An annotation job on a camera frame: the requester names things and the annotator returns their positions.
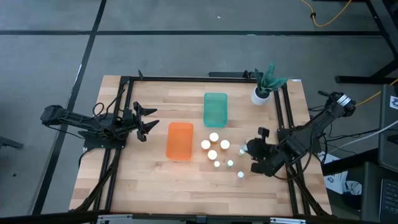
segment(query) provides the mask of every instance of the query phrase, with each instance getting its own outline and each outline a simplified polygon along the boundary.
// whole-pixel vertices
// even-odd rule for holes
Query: potted plant
[[[254,69],[257,86],[253,90],[251,101],[255,105],[264,105],[269,99],[270,93],[278,90],[287,82],[288,78],[274,77],[274,70],[274,63],[269,64],[268,71],[263,75],[256,68]]]

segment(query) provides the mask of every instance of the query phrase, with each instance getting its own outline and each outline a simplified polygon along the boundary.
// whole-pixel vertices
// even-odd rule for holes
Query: white cable
[[[342,147],[348,146],[348,145],[350,145],[350,144],[352,144],[352,143],[356,143],[356,142],[362,141],[362,140],[364,140],[364,139],[370,138],[370,137],[374,136],[375,134],[379,134],[379,133],[381,133],[381,132],[383,132],[383,131],[389,129],[390,127],[394,126],[394,125],[397,124],[397,123],[398,123],[398,120],[395,121],[394,123],[388,125],[387,127],[381,129],[381,130],[378,131],[378,132],[375,132],[375,133],[373,133],[373,134],[370,134],[370,135],[368,135],[368,136],[365,136],[365,137],[363,137],[363,138],[360,138],[360,139],[357,139],[357,140],[354,140],[354,141],[350,141],[349,143],[346,143],[346,144],[344,144],[344,145],[342,145],[342,146],[339,146],[338,148],[342,148]]]

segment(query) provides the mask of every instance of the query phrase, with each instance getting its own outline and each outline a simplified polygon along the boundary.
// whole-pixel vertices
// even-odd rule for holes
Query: white bottle cap
[[[229,148],[229,141],[228,140],[222,140],[220,145],[221,145],[222,149],[227,149],[227,148]]]
[[[210,151],[207,153],[207,157],[208,157],[209,159],[211,159],[211,160],[215,160],[215,159],[217,158],[217,152],[214,151],[214,150],[210,150]]]
[[[238,177],[239,177],[239,178],[243,178],[243,176],[244,176],[243,172],[242,172],[242,171],[239,171],[239,172],[238,172]]]
[[[210,134],[210,141],[217,142],[218,141],[218,134],[217,133],[211,133]]]
[[[226,165],[227,165],[228,167],[231,167],[231,166],[234,165],[234,161],[229,160],[229,161],[226,163]]]
[[[203,140],[202,142],[201,142],[201,148],[202,149],[209,149],[210,148],[210,142],[209,142],[209,140]]]

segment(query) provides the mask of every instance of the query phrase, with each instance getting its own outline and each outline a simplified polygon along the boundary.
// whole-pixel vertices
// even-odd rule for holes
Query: orange container
[[[173,161],[189,161],[192,157],[193,124],[169,124],[166,156]]]

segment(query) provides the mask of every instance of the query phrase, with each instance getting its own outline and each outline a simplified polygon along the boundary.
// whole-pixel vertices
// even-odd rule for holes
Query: white pot
[[[253,93],[251,94],[251,101],[255,105],[259,105],[259,106],[264,105],[265,103],[267,103],[269,96],[271,96],[271,94],[269,94],[267,98],[260,98],[256,94],[256,88],[257,87],[254,88]]]

